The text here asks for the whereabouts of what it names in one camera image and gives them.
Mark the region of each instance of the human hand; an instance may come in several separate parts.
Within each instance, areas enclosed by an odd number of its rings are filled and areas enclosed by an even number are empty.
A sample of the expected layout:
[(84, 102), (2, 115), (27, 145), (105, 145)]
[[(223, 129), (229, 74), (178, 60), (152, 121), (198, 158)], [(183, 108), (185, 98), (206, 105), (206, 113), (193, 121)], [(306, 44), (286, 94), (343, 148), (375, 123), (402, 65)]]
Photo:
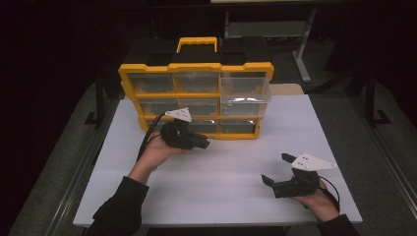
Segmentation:
[(152, 171), (165, 162), (169, 156), (188, 152), (190, 152), (188, 149), (170, 147), (162, 139), (159, 132), (155, 132), (150, 137), (144, 153), (136, 162), (128, 177), (146, 184)]
[[(320, 187), (327, 188), (323, 181), (320, 181)], [(326, 222), (340, 216), (334, 204), (321, 190), (316, 190), (313, 195), (298, 196), (291, 199), (307, 207), (320, 222)]]

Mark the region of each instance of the clear plastic drawer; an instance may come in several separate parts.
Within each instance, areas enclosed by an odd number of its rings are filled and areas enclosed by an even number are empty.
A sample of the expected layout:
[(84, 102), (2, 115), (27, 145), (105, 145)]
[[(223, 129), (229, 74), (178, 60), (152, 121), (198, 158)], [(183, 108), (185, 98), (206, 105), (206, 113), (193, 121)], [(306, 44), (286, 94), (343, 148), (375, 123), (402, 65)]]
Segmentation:
[(269, 86), (265, 72), (224, 72), (220, 74), (222, 95), (262, 95)]
[(136, 92), (174, 92), (172, 76), (168, 73), (130, 73), (128, 77)]
[(150, 98), (139, 99), (145, 115), (159, 115), (168, 110), (178, 109), (177, 99), (175, 98)]
[(217, 98), (179, 98), (178, 106), (188, 107), (192, 117), (217, 115)]
[(218, 92), (216, 72), (179, 72), (174, 77), (178, 92)]
[(220, 130), (225, 134), (251, 134), (256, 124), (256, 120), (222, 120)]
[(217, 120), (193, 120), (190, 122), (190, 130), (196, 133), (217, 133)]

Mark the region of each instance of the plastic storage box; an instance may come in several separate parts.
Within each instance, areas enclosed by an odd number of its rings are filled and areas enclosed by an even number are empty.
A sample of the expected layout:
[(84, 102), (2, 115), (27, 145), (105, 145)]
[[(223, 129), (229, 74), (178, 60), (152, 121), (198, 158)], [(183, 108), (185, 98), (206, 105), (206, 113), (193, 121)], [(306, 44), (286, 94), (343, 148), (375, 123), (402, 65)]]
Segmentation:
[[(270, 102), (273, 66), (262, 37), (139, 39), (120, 66), (127, 97), (147, 131), (167, 110), (188, 107), (190, 129), (213, 139), (256, 139)], [(163, 117), (155, 130), (171, 118)]]

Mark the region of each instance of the white table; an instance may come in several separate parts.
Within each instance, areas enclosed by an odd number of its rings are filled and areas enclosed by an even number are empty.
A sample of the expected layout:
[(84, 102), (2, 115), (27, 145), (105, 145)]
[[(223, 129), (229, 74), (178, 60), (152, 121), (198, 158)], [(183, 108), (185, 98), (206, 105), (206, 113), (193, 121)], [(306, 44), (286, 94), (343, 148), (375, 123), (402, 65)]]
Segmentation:
[[(116, 191), (133, 167), (145, 133), (128, 99), (120, 101), (74, 224), (88, 227), (97, 209)], [(306, 152), (335, 162), (308, 95), (276, 95), (268, 105), (257, 140), (210, 140), (207, 149), (172, 156), (149, 179), (143, 205), (144, 226), (289, 225), (316, 222), (290, 199), (276, 199), (261, 174), (289, 180), (283, 152)], [(337, 188), (341, 212), (361, 222), (339, 171), (319, 171)]]

